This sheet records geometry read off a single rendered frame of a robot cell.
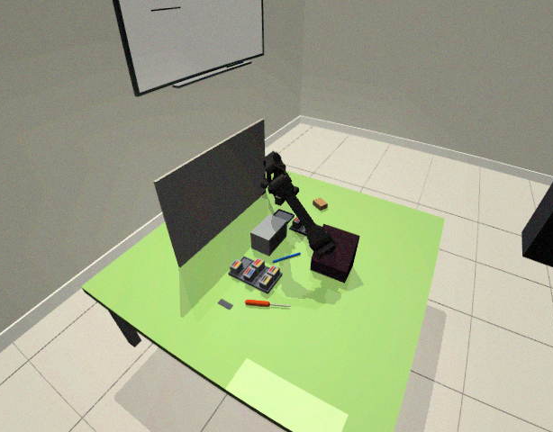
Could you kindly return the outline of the brown rectangular block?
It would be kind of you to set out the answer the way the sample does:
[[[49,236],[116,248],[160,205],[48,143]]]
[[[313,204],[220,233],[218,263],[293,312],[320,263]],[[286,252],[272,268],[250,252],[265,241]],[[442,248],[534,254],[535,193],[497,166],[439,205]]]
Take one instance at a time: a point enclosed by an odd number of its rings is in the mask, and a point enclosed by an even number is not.
[[[318,208],[320,211],[328,208],[328,203],[325,202],[321,197],[313,200],[313,205]]]

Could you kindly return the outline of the orange-handled screwdriver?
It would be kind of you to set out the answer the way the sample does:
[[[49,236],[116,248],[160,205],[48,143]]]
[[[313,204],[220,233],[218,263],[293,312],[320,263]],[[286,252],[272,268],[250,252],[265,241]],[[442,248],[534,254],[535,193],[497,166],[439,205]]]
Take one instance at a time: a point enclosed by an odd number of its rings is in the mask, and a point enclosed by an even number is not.
[[[269,307],[269,305],[291,307],[290,305],[272,304],[269,301],[256,301],[256,300],[246,300],[245,304],[250,306],[260,306],[260,307]]]

